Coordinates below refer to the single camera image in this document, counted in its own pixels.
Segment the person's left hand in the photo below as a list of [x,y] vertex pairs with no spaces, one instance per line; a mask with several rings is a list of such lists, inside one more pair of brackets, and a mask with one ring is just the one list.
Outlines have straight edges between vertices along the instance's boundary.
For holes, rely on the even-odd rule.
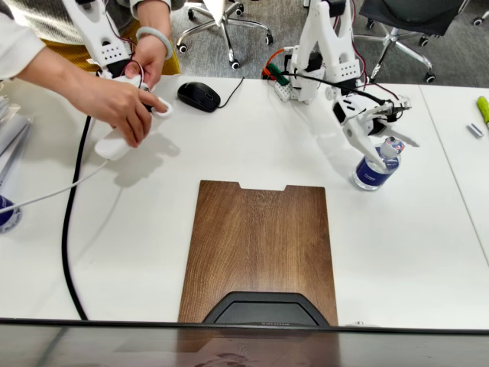
[[133,61],[125,68],[126,77],[131,79],[143,69],[143,81],[152,89],[160,81],[166,55],[167,48],[159,38],[144,34],[138,41]]

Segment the person's right hand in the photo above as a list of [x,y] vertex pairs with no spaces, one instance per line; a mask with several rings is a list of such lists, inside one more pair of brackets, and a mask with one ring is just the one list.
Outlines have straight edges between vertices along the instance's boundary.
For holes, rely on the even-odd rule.
[[167,107],[152,93],[128,83],[91,76],[83,84],[79,109],[118,129],[136,148],[148,135],[152,118],[147,108],[166,112]]

